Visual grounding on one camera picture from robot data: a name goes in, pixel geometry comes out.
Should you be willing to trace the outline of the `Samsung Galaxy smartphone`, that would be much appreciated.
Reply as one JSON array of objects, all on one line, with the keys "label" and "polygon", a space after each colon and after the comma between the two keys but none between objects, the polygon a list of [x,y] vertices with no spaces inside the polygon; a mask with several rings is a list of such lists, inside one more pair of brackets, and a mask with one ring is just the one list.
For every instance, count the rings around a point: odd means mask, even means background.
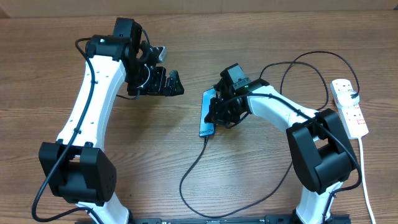
[{"label": "Samsung Galaxy smartphone", "polygon": [[210,88],[203,92],[202,104],[201,104],[201,117],[200,117],[200,130],[199,137],[204,138],[215,134],[215,124],[207,123],[205,121],[206,116],[210,112],[211,99],[216,97],[216,90]]}]

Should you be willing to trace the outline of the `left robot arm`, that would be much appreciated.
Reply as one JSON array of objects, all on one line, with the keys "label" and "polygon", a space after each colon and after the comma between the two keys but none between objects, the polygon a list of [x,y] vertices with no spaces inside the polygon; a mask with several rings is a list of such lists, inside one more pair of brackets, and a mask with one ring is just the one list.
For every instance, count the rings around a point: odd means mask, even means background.
[{"label": "left robot arm", "polygon": [[43,142],[39,161],[43,187],[85,211],[95,223],[132,223],[132,212],[119,201],[116,168],[104,152],[104,137],[118,91],[127,99],[184,93],[178,72],[162,66],[166,49],[153,47],[133,19],[116,19],[111,35],[85,39],[80,50],[85,74],[70,117],[54,142]]}]

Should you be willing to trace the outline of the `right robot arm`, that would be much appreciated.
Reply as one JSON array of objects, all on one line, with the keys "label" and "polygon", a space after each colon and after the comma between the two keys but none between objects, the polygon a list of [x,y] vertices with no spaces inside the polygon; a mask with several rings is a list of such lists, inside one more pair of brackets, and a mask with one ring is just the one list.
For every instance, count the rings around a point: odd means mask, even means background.
[{"label": "right robot arm", "polygon": [[215,134],[215,126],[229,128],[249,114],[285,132],[292,165],[303,185],[292,221],[332,223],[330,212],[338,192],[351,190],[343,182],[360,170],[339,115],[301,106],[278,93],[267,81],[251,80],[239,64],[224,69],[220,81],[203,92],[201,137]]}]

